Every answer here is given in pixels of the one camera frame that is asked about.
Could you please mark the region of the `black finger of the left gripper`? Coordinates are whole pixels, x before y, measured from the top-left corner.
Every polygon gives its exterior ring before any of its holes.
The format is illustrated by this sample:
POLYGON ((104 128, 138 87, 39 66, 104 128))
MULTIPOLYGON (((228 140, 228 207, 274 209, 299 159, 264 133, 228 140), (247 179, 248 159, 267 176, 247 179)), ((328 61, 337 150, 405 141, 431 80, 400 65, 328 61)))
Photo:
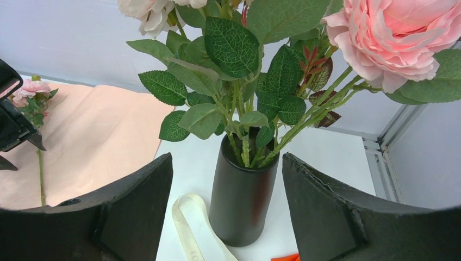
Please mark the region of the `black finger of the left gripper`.
POLYGON ((1 100, 1 151, 9 152, 25 141, 46 150, 40 131, 9 100, 1 100))

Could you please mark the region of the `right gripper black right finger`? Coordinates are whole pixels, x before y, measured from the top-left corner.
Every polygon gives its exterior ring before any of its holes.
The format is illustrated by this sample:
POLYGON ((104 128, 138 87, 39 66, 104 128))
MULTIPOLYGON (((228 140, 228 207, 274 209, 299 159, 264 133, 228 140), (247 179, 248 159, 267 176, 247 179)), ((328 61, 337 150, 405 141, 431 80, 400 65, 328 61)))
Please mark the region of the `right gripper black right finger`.
POLYGON ((282 174, 302 260, 460 260, 460 207, 385 200, 291 153, 283 156, 282 174))

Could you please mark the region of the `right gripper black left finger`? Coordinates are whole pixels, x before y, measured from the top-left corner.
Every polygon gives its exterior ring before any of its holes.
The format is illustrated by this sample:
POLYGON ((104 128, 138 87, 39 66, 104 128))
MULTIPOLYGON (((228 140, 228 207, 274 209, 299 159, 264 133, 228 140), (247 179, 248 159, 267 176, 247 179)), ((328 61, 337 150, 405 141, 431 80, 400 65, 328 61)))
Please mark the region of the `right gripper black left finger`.
POLYGON ((1 210, 1 260, 155 260, 173 179, 165 153, 50 207, 1 210))

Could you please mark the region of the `small pink rose stem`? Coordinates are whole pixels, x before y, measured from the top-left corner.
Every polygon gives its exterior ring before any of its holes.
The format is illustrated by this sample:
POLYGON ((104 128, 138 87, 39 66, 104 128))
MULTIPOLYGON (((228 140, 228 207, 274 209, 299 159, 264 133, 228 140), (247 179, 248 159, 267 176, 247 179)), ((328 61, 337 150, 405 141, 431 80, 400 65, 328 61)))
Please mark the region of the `small pink rose stem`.
POLYGON ((49 83, 44 82, 40 76, 33 75, 31 79, 25 79, 9 99, 36 129, 40 129, 48 115, 49 100, 57 92, 58 89, 51 89, 49 83))

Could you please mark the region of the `pink paper bouquet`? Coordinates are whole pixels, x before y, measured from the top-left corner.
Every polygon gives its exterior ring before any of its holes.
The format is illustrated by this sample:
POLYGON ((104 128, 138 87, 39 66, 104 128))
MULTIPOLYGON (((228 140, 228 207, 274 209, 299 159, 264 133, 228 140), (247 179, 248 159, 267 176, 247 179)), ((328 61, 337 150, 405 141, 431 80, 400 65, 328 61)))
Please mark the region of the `pink paper bouquet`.
POLYGON ((4 156, 17 171, 1 171, 1 207, 55 207, 151 162, 159 131, 173 107, 152 94, 108 85, 50 83, 58 93, 41 127, 46 150, 24 142, 4 156))

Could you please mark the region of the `cream printed ribbon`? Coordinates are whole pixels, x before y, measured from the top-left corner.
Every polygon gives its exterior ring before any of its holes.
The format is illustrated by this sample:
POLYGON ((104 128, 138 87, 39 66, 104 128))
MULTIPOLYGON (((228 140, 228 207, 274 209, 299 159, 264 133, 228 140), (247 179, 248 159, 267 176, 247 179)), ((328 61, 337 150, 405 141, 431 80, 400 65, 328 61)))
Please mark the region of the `cream printed ribbon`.
POLYGON ((187 260, 237 260, 211 227, 207 206, 200 196, 178 197, 171 214, 187 260))

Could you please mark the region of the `peach pink rose stems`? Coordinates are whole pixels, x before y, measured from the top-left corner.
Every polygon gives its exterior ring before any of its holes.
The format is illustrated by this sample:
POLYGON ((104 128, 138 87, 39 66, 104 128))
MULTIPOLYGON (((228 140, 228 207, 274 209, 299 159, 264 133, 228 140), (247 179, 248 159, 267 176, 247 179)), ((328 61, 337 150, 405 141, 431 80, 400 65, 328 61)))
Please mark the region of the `peach pink rose stems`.
POLYGON ((302 129, 338 116, 327 81, 332 48, 320 27, 330 1, 130 1, 122 13, 150 39, 129 41, 166 70, 139 73, 169 113, 159 138, 225 134, 227 155, 248 170, 270 165, 302 129))

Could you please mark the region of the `white rose stem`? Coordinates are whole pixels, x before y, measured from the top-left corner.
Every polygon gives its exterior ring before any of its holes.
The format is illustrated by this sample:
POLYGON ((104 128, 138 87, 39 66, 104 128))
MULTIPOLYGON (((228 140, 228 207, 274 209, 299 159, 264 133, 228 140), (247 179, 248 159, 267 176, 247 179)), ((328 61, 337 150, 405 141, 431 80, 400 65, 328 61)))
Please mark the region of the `white rose stem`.
POLYGON ((246 1, 118 1, 120 12, 140 22, 142 40, 129 47, 153 56, 164 70, 139 73, 144 88, 164 104, 183 107, 164 117, 159 137, 202 140, 217 131, 217 95, 226 81, 261 71, 262 45, 247 29, 246 1))

